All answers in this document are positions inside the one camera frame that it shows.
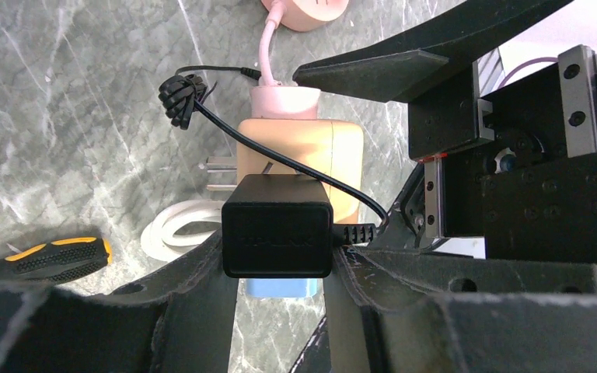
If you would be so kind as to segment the pink round socket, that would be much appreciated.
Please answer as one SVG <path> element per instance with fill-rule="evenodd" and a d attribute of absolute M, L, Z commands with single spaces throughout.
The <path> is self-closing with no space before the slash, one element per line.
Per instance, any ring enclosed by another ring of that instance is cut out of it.
<path fill-rule="evenodd" d="M 269 12 L 267 22 L 274 28 L 280 25 L 297 32 L 317 29 L 342 16 L 348 0 L 261 0 Z"/>

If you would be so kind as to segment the blue plug adapter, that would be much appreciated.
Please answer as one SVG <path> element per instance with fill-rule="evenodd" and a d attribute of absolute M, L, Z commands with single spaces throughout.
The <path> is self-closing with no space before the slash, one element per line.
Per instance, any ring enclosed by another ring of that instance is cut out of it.
<path fill-rule="evenodd" d="M 311 298 L 317 288 L 314 278 L 246 280 L 246 293 L 255 298 Z"/>

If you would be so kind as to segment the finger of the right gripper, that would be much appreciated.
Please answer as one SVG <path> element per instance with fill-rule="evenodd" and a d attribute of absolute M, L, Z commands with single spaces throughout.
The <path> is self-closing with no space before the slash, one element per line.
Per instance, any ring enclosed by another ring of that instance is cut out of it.
<path fill-rule="evenodd" d="M 292 79 L 337 95 L 409 103 L 568 3 L 464 1 L 377 44 L 303 64 Z"/>

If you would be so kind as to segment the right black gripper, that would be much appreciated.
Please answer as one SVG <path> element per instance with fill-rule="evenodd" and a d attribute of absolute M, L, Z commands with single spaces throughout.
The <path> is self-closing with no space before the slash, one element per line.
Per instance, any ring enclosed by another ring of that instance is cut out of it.
<path fill-rule="evenodd" d="M 492 260 L 597 265 L 597 54 L 584 45 L 481 95 L 470 65 L 408 106 L 416 238 Z"/>

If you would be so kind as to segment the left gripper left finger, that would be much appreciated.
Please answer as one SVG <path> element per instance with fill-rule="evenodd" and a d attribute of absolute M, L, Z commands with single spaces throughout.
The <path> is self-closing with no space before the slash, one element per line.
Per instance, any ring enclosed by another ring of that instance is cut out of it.
<path fill-rule="evenodd" d="M 0 372 L 225 372 L 238 285 L 220 233 L 108 295 L 0 281 Z"/>

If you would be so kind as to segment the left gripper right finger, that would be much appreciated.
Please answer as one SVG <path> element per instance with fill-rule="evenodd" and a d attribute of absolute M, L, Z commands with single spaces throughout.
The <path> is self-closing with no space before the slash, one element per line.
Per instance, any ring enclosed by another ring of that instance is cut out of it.
<path fill-rule="evenodd" d="M 337 372 L 597 372 L 597 265 L 341 249 Z"/>

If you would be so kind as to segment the pink socket cable plug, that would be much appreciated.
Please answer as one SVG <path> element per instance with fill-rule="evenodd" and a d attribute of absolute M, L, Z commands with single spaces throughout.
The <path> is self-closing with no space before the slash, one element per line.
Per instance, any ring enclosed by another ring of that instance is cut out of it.
<path fill-rule="evenodd" d="M 276 29 L 265 19 L 258 47 L 261 77 L 250 90 L 252 116 L 279 120 L 315 120 L 320 91 L 314 88 L 282 85 L 271 68 L 271 41 Z"/>

